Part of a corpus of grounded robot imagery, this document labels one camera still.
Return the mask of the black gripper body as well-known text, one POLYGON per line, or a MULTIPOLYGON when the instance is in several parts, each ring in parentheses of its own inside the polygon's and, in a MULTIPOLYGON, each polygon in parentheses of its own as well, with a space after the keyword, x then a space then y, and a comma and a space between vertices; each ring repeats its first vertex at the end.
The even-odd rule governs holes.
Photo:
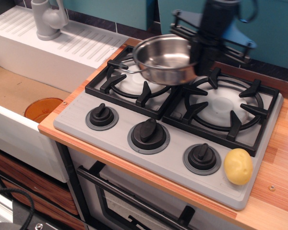
POLYGON ((219 56, 225 56, 238 63, 250 61, 249 51, 256 43, 243 34, 235 25, 238 20, 249 23, 257 16, 257 2, 252 1, 253 12, 247 19, 241 16, 240 0, 207 0, 202 13, 174 10, 174 23, 170 31, 190 43, 198 38, 205 45, 215 46, 219 56))

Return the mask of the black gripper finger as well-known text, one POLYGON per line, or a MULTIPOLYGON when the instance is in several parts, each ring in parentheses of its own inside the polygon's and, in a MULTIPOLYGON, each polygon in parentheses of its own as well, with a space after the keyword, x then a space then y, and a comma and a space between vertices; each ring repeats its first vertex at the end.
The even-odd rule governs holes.
POLYGON ((198 38, 194 38, 190 44, 190 63, 194 64, 194 73, 197 76, 205 75, 214 64, 218 49, 201 43, 198 38))

